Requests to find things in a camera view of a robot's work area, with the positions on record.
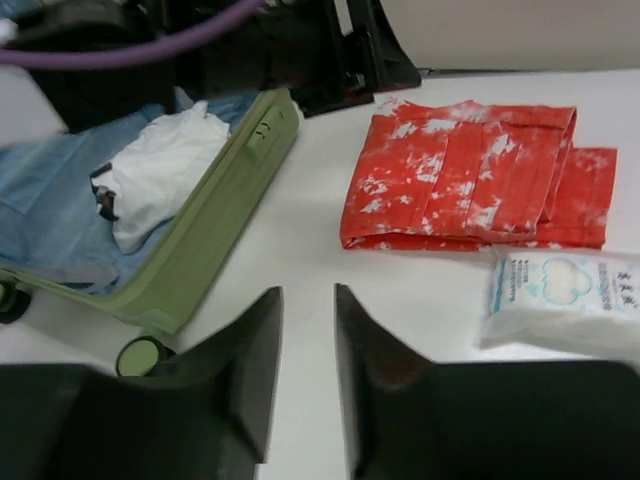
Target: wheel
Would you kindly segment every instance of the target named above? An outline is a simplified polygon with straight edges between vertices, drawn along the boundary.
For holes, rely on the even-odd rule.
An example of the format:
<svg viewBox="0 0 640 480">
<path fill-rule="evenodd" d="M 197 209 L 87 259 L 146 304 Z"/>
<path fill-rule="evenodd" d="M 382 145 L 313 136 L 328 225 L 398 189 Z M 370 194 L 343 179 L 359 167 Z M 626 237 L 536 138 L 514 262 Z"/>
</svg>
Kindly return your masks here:
<svg viewBox="0 0 640 480">
<path fill-rule="evenodd" d="M 15 284 L 0 282 L 0 323 L 9 325 L 25 314 L 31 304 L 31 295 L 18 290 Z"/>
<path fill-rule="evenodd" d="M 163 360 L 176 354 L 154 337 L 139 337 L 127 343 L 116 360 L 119 377 L 146 377 Z"/>
</svg>

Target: white table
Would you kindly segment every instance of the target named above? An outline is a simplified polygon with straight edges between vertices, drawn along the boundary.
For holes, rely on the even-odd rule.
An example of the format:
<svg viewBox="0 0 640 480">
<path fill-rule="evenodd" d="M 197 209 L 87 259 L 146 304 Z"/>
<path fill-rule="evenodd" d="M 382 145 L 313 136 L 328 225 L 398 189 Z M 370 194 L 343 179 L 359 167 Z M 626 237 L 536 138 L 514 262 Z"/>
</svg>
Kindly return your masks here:
<svg viewBox="0 0 640 480">
<path fill-rule="evenodd" d="M 396 93 L 442 105 L 577 105 L 576 143 L 620 149 L 607 249 L 640 252 L 640 71 L 466 77 Z M 333 285 L 346 283 L 371 314 L 436 361 L 539 359 L 568 354 L 514 345 L 474 346 L 490 294 L 490 257 L 345 252 L 338 225 L 375 107 L 305 121 L 259 211 L 200 313 L 177 339 L 185 348 L 221 328 L 266 288 L 285 288 L 282 364 L 269 464 L 260 479 L 347 478 L 334 349 Z M 0 361 L 89 361 L 111 368 L 136 335 L 101 313 L 39 292 L 27 315 L 0 329 Z"/>
</svg>

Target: folded red garment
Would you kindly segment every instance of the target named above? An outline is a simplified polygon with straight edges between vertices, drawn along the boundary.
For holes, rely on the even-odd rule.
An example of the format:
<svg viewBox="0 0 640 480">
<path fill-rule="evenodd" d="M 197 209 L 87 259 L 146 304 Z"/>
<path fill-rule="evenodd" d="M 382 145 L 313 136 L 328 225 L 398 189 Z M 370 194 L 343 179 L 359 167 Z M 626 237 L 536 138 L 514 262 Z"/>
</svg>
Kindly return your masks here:
<svg viewBox="0 0 640 480">
<path fill-rule="evenodd" d="M 616 151 L 572 149 L 576 117 L 575 108 L 391 100 L 374 115 L 356 166 L 343 246 L 600 248 Z"/>
</svg>

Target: black plastic bracket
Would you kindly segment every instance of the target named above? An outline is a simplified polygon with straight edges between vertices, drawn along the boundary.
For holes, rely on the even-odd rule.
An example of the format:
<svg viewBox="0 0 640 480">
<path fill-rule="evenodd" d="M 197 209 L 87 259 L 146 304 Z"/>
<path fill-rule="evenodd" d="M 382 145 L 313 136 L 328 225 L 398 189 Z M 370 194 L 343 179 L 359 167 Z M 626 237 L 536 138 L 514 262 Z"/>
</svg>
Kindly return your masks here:
<svg viewBox="0 0 640 480">
<path fill-rule="evenodd" d="M 265 462 L 282 291 L 145 377 L 0 367 L 0 478 L 253 480 Z"/>
<path fill-rule="evenodd" d="M 438 364 L 343 285 L 336 342 L 354 480 L 640 478 L 640 378 L 627 365 Z"/>
</svg>

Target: plastic package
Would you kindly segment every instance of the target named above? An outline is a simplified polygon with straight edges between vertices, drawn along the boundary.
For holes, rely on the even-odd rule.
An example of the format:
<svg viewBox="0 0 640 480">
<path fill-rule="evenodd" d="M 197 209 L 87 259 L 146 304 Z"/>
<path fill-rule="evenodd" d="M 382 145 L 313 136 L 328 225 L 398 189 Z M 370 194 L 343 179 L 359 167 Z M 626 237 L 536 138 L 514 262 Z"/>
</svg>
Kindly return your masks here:
<svg viewBox="0 0 640 480">
<path fill-rule="evenodd" d="M 578 250 L 496 252 L 481 347 L 550 343 L 575 353 L 640 358 L 640 258 Z"/>
</svg>

